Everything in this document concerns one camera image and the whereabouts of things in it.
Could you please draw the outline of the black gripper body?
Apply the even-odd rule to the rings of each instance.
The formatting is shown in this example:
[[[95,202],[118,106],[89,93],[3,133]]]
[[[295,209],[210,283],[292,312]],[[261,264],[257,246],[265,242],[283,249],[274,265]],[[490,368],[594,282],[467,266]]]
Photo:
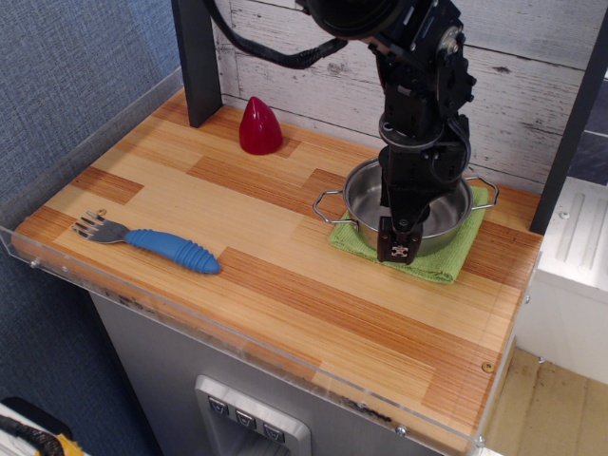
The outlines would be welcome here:
[[[397,128],[384,114],[379,132],[386,146],[379,155],[381,204],[389,208],[395,233],[410,233],[429,205],[454,191],[471,157],[469,119],[455,114],[431,123],[421,136]]]

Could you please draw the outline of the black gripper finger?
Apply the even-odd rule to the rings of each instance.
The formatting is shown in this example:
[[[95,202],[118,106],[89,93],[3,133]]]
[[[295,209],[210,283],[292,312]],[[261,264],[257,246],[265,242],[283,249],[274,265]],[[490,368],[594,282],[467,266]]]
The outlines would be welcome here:
[[[377,259],[380,262],[411,264],[418,254],[422,237],[422,223],[417,223],[410,231],[399,232],[392,227],[390,217],[381,217],[376,245]]]

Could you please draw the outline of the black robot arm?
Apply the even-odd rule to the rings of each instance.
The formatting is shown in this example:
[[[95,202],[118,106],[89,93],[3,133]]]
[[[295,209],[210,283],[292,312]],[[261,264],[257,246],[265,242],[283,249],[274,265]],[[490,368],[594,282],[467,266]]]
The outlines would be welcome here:
[[[366,43],[385,96],[378,156],[379,261],[410,264],[430,205],[454,192],[469,164],[469,124],[460,108],[476,80],[464,56],[461,13],[450,1],[303,1],[332,36]]]

